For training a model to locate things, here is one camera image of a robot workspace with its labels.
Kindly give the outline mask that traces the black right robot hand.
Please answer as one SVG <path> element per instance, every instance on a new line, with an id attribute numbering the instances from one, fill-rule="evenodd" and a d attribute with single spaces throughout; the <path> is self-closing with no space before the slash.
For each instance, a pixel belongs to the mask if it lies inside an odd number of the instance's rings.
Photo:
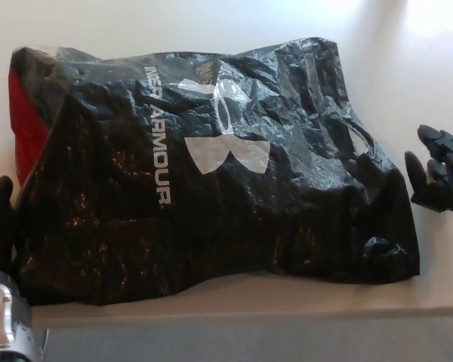
<path id="1" fill-rule="evenodd" d="M 453 135 L 422 124 L 418 138 L 430 153 L 426 165 L 411 151 L 405 166 L 413 188 L 411 202 L 437 213 L 453 212 Z"/>

